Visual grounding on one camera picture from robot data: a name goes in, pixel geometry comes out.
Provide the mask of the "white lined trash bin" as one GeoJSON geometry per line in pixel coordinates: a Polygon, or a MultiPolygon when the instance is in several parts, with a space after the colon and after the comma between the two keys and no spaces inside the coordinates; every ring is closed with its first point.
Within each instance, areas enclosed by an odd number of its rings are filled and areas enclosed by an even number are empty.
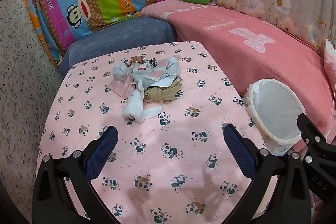
{"type": "Polygon", "coordinates": [[[249,85],[243,102],[272,155],[285,155],[301,140],[297,118],[306,110],[287,85],[275,79],[258,80],[249,85]]]}

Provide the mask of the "pale pink cloth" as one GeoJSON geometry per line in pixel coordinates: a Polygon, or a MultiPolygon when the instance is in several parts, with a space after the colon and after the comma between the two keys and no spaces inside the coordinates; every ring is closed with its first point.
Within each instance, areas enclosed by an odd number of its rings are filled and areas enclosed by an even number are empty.
{"type": "Polygon", "coordinates": [[[113,75],[111,82],[108,84],[108,88],[121,98],[129,98],[132,91],[135,89],[135,83],[132,75],[128,75],[123,80],[118,80],[113,75]]]}

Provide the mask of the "tan stocking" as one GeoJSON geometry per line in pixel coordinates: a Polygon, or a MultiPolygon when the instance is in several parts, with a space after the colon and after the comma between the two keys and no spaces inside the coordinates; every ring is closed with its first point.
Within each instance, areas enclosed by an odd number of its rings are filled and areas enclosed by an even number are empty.
{"type": "Polygon", "coordinates": [[[145,90],[143,100],[146,103],[159,102],[170,104],[175,100],[175,95],[182,87],[181,81],[175,80],[169,87],[150,87],[145,90]]]}

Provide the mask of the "brown hair scrunchie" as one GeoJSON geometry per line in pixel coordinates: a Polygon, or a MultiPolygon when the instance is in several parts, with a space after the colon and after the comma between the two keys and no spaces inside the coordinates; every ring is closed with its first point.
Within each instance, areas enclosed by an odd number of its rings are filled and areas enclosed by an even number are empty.
{"type": "Polygon", "coordinates": [[[130,67],[131,65],[138,63],[143,64],[145,62],[145,59],[142,55],[132,56],[129,61],[126,62],[126,66],[130,67]]]}

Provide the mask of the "grey white sock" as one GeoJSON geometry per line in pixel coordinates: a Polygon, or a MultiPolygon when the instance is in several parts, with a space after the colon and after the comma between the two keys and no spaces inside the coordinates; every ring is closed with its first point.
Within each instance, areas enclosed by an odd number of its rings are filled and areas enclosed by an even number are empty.
{"type": "Polygon", "coordinates": [[[140,63],[132,63],[129,67],[124,63],[120,62],[114,66],[112,69],[112,76],[117,81],[124,81],[134,70],[139,68],[140,63]]]}

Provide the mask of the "pink floral pillow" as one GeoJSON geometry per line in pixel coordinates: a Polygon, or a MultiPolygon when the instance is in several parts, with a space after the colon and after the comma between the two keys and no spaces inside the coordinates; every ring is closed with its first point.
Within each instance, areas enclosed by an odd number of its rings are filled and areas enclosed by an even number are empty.
{"type": "Polygon", "coordinates": [[[323,53],[323,66],[327,78],[329,79],[330,86],[335,90],[336,79],[336,51],[333,44],[329,41],[325,41],[324,53],[323,53]]]}

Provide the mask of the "pink fleece blanket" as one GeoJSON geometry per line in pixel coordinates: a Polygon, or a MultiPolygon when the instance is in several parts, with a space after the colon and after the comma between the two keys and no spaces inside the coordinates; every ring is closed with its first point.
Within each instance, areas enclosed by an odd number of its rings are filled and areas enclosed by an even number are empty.
{"type": "Polygon", "coordinates": [[[216,5],[167,0],[146,6],[141,15],[172,24],[184,42],[202,43],[240,95],[261,79],[286,84],[326,141],[334,140],[333,91],[323,58],[312,47],[267,22],[216,5]]]}

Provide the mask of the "blue grey cushion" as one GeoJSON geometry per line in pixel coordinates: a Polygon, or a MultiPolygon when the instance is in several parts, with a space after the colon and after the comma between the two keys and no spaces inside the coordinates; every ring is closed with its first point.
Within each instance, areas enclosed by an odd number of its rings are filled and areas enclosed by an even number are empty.
{"type": "Polygon", "coordinates": [[[140,16],[108,26],[72,43],[58,71],[65,77],[69,69],[82,61],[141,46],[177,41],[174,26],[163,20],[140,16]]]}

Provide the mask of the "pink panda print cloth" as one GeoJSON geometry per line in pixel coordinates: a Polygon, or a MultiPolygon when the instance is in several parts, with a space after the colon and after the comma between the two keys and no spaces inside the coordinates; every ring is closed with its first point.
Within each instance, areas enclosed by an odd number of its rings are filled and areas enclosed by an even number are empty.
{"type": "Polygon", "coordinates": [[[263,147],[237,91],[204,46],[134,48],[72,65],[51,106],[39,154],[67,157],[112,125],[118,143],[92,184],[121,223],[221,223],[250,183],[224,142],[228,123],[263,147]],[[175,101],[142,123],[122,117],[127,100],[108,87],[113,67],[137,55],[177,56],[182,79],[175,101]]]}

